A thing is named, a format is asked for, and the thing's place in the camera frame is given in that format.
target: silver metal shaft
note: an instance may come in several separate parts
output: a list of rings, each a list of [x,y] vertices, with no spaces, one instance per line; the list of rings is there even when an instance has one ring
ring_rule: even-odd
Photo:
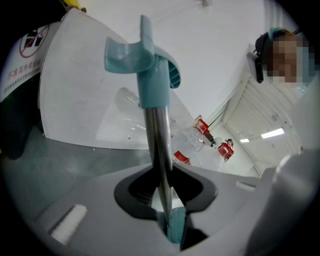
[[[172,190],[167,179],[167,172],[172,171],[168,107],[147,108],[144,110],[144,119],[153,169],[160,172],[158,189],[168,221],[172,210]]]

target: ceiling light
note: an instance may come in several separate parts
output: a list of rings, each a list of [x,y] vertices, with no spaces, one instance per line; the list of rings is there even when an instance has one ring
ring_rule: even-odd
[[[266,139],[266,138],[270,138],[270,137],[273,137],[273,136],[278,136],[278,135],[281,135],[281,134],[285,134],[285,130],[283,128],[276,129],[276,130],[261,134],[261,137],[263,139]]]

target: teal plastic handle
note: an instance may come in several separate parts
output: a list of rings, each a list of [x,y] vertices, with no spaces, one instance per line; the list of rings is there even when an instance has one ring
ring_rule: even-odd
[[[106,39],[104,68],[112,73],[137,74],[142,109],[168,107],[170,87],[179,87],[181,81],[174,58],[154,45],[151,21],[144,15],[140,20],[139,42]]]

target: gray floor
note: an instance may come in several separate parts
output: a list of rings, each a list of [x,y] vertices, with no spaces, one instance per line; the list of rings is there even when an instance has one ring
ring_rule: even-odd
[[[74,185],[93,177],[150,163],[148,150],[92,148],[43,136],[34,127],[24,153],[2,160],[7,188],[20,212],[33,220]]]

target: white wall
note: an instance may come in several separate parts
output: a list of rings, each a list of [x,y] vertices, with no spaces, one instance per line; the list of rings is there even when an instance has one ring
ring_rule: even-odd
[[[176,90],[193,118],[204,120],[223,106],[239,84],[249,43],[265,26],[263,0],[80,0],[87,14],[125,40],[139,39],[140,15],[150,17],[154,43],[181,71]]]
[[[241,176],[258,177],[258,173],[252,170],[254,162],[251,160],[241,144],[231,135],[231,133],[222,125],[217,129],[210,131],[214,138],[221,137],[222,141],[232,139],[233,141],[233,156],[225,163],[225,168],[228,173]]]

